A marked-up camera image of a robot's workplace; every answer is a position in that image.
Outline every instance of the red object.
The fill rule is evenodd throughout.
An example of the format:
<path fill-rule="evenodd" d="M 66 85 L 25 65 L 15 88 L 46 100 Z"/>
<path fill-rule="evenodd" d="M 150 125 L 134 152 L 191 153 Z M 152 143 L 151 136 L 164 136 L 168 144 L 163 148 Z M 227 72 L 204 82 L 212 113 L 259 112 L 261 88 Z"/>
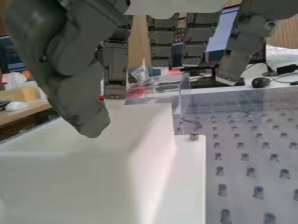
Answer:
<path fill-rule="evenodd" d="M 103 102 L 103 101 L 104 101 L 104 97 L 103 97 L 103 95 L 100 95 L 100 96 L 98 97 L 98 100 L 99 100 L 99 102 Z"/>

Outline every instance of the perforated plate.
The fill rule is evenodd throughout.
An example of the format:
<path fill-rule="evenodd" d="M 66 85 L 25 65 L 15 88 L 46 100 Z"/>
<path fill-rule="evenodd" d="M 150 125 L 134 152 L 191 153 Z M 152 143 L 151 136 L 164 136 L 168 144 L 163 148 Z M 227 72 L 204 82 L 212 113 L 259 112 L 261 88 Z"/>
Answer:
<path fill-rule="evenodd" d="M 186 95 L 182 114 L 166 101 L 175 134 L 206 135 L 206 223 L 295 224 L 298 88 Z"/>

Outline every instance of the box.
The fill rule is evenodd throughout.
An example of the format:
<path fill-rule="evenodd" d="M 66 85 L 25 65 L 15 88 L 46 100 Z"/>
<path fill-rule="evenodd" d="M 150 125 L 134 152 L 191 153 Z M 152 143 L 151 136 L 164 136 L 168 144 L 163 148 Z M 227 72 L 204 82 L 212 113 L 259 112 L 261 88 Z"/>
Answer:
<path fill-rule="evenodd" d="M 0 91 L 0 100 L 5 101 L 31 101 L 38 99 L 38 93 L 34 87 L 22 87 L 17 89 Z"/>

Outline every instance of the monitor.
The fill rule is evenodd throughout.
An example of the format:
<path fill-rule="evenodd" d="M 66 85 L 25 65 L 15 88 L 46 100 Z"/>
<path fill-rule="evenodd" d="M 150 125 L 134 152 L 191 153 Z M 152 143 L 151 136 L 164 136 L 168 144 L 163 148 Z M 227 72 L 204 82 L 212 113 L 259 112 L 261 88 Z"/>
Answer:
<path fill-rule="evenodd" d="M 0 37 L 0 68 L 2 73 L 21 72 L 26 69 L 9 36 Z"/>

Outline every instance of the computer screen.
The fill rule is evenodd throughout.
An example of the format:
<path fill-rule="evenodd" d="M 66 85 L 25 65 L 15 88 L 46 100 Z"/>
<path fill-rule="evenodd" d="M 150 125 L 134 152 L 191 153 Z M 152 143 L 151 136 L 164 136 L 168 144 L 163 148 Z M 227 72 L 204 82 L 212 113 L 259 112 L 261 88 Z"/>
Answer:
<path fill-rule="evenodd" d="M 25 65 L 17 55 L 9 36 L 0 37 L 0 67 L 3 73 L 25 70 Z"/>
<path fill-rule="evenodd" d="M 202 66 L 216 65 L 220 63 L 237 11 L 239 11 L 237 5 L 227 7 L 222 10 L 214 35 L 208 39 L 206 52 L 202 55 L 200 60 Z M 172 45 L 172 61 L 171 61 L 172 68 L 187 66 L 182 65 L 182 47 L 183 47 L 182 43 L 175 43 Z M 261 49 L 251 56 L 249 64 L 263 63 L 264 61 L 265 61 L 265 43 Z"/>

